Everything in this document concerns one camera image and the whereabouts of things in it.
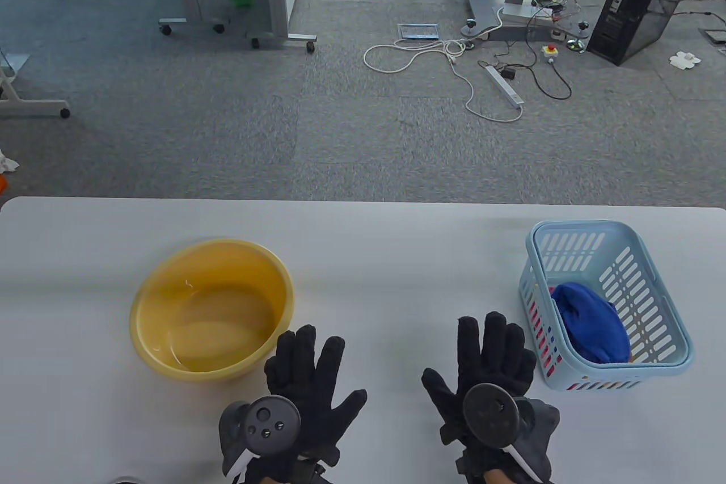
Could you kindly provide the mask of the person's right hand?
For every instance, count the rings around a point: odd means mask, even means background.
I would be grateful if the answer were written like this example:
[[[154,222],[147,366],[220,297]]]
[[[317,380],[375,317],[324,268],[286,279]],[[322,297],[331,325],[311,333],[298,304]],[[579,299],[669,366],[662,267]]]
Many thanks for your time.
[[[547,455],[560,412],[527,393],[537,357],[525,347],[524,331],[496,311],[484,328],[473,317],[457,326],[457,389],[433,368],[421,381],[443,425],[441,442],[462,445],[457,471],[469,483],[549,483]]]

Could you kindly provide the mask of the person's left hand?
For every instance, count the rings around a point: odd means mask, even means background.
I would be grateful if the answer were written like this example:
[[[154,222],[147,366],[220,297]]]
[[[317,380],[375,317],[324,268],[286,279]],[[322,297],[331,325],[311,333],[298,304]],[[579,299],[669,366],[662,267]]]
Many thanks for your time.
[[[331,336],[319,355],[315,352],[316,328],[311,324],[286,331],[275,355],[265,362],[267,387],[272,395],[287,398],[298,409],[301,429],[287,450],[252,459],[245,483],[324,482],[323,473],[340,461],[338,442],[368,400],[366,390],[355,390],[334,407],[335,388],[345,341]]]

